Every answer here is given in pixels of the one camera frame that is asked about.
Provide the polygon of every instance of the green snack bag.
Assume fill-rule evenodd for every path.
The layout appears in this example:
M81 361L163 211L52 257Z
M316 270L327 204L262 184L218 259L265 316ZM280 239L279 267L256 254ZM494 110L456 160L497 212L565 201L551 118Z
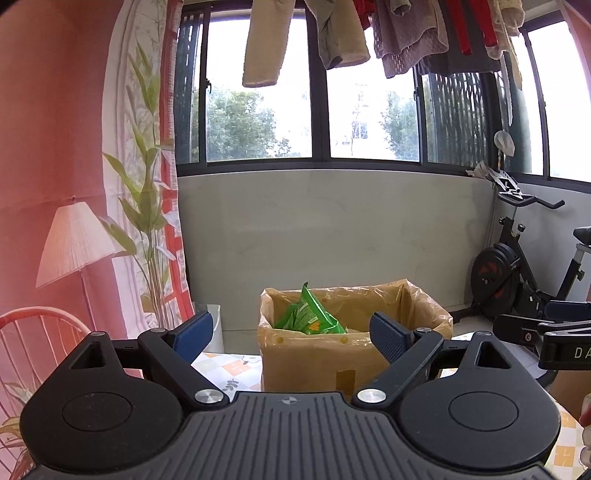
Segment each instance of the green snack bag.
M306 335L319 333L346 333L339 321L334 318L308 290L308 282L301 289L300 301L295 304L294 328Z
M281 317L273 328L281 330L294 330L294 319L296 318L296 311L299 303L292 303L287 307L285 314Z

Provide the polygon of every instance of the ribbed black surface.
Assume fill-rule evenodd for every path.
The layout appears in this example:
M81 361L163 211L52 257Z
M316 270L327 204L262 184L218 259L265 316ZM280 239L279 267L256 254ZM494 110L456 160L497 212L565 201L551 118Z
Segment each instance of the ribbed black surface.
M541 467L489 480L549 480ZM27 480L470 480L426 461L388 417L355 410L340 394L239 393L229 407L194 414L168 449L104 475L46 467Z
M379 350L379 353L390 364L393 364L406 353L408 346L404 334L384 318L387 319L383 313L376 313L371 317L369 324L371 342Z

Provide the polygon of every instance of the bike seat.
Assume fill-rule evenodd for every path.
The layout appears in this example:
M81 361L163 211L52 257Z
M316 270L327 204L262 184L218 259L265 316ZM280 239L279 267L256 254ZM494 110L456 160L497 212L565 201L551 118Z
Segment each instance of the bike seat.
M591 245L591 226L582 226L573 230L574 237L584 245Z

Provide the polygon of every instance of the patterned tablecloth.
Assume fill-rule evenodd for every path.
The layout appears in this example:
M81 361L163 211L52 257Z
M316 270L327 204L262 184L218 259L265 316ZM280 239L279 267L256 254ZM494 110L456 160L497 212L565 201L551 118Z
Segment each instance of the patterned tablecloth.
M457 339L467 338L462 335ZM193 367L224 391L231 400L239 390L261 389L262 359L259 355L202 353L193 362ZM450 369L444 371L443 375L453 373L454 369ZM583 449L583 428L561 405L556 404L556 407L560 412L562 425L558 441L546 462L546 468L558 480L576 480L584 471L579 462Z

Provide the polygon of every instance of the floor lamp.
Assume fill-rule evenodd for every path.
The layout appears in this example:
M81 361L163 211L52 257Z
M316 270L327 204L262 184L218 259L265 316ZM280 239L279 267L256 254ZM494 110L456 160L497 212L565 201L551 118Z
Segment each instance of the floor lamp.
M122 250L114 243L86 202L59 207L45 240L36 287L43 287L79 272L90 323L92 329L96 330L85 267Z

